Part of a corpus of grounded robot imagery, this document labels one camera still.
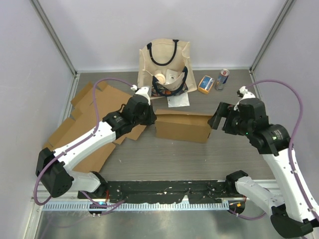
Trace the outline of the silver blue drink can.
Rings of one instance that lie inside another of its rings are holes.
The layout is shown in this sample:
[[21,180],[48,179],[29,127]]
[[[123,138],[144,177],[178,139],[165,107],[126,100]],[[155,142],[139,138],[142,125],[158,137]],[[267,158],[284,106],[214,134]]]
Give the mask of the silver blue drink can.
[[229,77],[229,70],[227,69],[222,69],[218,75],[218,78],[216,80],[216,83],[215,83],[215,89],[218,90],[218,91],[221,91],[224,89],[224,86],[227,82],[227,79]]

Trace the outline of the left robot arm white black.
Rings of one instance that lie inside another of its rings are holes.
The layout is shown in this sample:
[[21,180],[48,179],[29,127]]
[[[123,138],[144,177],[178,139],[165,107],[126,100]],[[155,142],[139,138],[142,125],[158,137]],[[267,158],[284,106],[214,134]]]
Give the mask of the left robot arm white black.
[[73,142],[51,151],[43,149],[38,156],[36,175],[51,198],[68,191],[80,191],[102,198],[107,191],[104,178],[95,171],[82,173],[74,167],[99,148],[112,143],[138,125],[152,125],[156,115],[148,97],[135,94],[122,110],[107,114],[98,126]]

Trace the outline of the beige canvas tote bag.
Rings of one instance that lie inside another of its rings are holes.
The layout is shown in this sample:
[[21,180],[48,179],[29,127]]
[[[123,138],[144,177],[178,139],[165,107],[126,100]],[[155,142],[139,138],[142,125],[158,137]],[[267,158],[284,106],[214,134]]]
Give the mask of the beige canvas tote bag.
[[[160,84],[155,74],[164,76],[167,69],[177,71],[178,78],[172,84]],[[178,96],[197,90],[190,60],[190,42],[160,38],[151,41],[139,50],[139,72],[137,85],[148,86],[153,99]]]

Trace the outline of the brown cardboard box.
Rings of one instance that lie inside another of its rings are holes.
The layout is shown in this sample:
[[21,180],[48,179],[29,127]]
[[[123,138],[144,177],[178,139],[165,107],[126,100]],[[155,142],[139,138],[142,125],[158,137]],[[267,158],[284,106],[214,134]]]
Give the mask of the brown cardboard box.
[[156,137],[206,143],[211,133],[212,115],[172,110],[156,110]]

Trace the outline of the spare cardboard blank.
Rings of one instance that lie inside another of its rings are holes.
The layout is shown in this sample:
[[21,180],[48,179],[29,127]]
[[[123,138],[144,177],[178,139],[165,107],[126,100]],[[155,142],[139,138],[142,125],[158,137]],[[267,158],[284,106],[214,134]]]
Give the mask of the spare cardboard blank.
[[[131,97],[130,94],[110,86],[105,81],[98,84],[95,96],[100,120],[108,113],[118,110]],[[54,150],[62,147],[95,127],[96,113],[93,105],[93,84],[91,82],[71,100],[71,104],[74,107],[71,117],[68,117],[48,138],[43,148],[47,147]],[[104,145],[90,154],[78,163],[73,170],[84,173],[100,172],[112,151],[118,149],[125,138],[137,140],[145,128],[144,125],[134,127],[130,133],[120,137],[114,143]]]

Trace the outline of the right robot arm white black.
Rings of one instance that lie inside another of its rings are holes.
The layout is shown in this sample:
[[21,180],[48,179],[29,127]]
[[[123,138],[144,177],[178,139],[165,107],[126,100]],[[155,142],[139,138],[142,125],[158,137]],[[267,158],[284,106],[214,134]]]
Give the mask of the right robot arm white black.
[[220,102],[208,124],[217,129],[222,118],[225,133],[247,137],[263,156],[281,191],[275,195],[239,170],[226,176],[226,193],[248,197],[286,239],[312,233],[319,226],[319,206],[299,171],[288,131],[282,125],[269,123],[265,105],[258,98],[241,99],[236,105]]

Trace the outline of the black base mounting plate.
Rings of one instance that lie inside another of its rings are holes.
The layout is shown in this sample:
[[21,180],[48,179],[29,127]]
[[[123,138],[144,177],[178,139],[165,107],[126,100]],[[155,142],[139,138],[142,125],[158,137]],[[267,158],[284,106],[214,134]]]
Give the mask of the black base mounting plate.
[[123,200],[130,204],[178,204],[185,196],[190,204],[207,204],[243,197],[227,182],[217,180],[108,181],[101,189],[87,194],[92,199],[109,199],[111,203]]

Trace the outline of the tape roll in bag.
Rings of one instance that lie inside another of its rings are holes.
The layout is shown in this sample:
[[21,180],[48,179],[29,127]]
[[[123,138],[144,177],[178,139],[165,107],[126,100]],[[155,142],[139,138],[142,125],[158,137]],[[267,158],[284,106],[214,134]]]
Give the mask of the tape roll in bag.
[[164,85],[165,82],[166,82],[165,76],[164,76],[162,73],[157,73],[157,74],[155,74],[155,78],[156,78],[157,81],[158,81],[160,84],[162,84],[162,85]]

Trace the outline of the white box in bag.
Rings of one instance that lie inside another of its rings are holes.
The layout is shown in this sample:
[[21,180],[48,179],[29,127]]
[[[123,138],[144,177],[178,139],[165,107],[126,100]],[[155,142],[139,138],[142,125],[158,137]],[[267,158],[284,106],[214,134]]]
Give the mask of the white box in bag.
[[174,83],[177,78],[178,78],[177,71],[167,69],[166,74],[165,74],[165,84],[166,85]]

